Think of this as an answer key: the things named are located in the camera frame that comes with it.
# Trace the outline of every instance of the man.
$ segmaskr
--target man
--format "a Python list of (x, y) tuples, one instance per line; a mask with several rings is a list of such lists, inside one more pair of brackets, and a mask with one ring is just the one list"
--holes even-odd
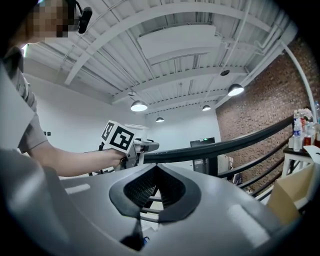
[(64, 177), (116, 167), (125, 157), (124, 153), (114, 149), (88, 153), (63, 151), (48, 142), (40, 127), (36, 99), (23, 76), (23, 55), (20, 49), (25, 44), (37, 43), (45, 38), (62, 37), (67, 33), (66, 30), (74, 20), (75, 5), (71, 5), (71, 2), (70, 0), (39, 1), (15, 34), (10, 37), (7, 53), (3, 59), (13, 85), (34, 111), (34, 117), (20, 141), (19, 149), (22, 153), (27, 152), (41, 165), (54, 168), (59, 176)]

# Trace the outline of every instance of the white cube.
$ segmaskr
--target white cube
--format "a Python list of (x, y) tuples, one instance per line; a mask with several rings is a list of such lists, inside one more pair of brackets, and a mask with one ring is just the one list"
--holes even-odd
[(103, 130), (101, 140), (106, 147), (128, 154), (134, 143), (134, 137), (135, 134), (128, 128), (118, 122), (109, 120)]

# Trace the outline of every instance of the door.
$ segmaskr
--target door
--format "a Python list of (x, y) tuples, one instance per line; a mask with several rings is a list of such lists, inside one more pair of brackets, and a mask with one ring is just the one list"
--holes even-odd
[[(216, 142), (215, 138), (212, 137), (212, 138), (206, 138), (203, 141), (200, 141), (200, 140), (190, 141), (190, 146), (191, 147), (203, 146), (203, 145), (212, 144), (215, 142)], [(210, 157), (210, 158), (193, 160), (193, 170), (198, 173), (217, 176), (218, 175), (218, 158)]]

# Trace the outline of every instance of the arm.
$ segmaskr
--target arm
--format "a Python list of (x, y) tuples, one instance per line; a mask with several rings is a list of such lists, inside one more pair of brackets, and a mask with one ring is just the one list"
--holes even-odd
[(126, 155), (109, 149), (88, 153), (72, 153), (53, 147), (48, 141), (27, 151), (42, 166), (56, 170), (59, 176), (72, 177), (97, 172), (101, 169), (116, 167)]

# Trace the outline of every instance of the brown brick wall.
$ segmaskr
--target brown brick wall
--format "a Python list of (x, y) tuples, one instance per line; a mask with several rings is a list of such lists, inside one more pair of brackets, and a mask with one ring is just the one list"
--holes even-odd
[[(320, 74), (311, 50), (301, 37), (291, 42), (289, 48), (298, 59), (310, 84), (315, 100), (320, 99)], [(309, 105), (303, 81), (287, 54), (276, 58), (245, 91), (216, 109), (221, 140), (228, 141), (238, 136), (255, 132), (293, 115), (294, 110)], [(228, 154), (234, 158), (234, 167), (241, 166), (271, 151), (283, 142), (292, 128), (265, 139), (252, 146)], [(244, 181), (264, 172), (284, 156), (282, 150), (269, 159), (242, 172)], [(277, 173), (283, 164), (250, 187), (255, 190)]]

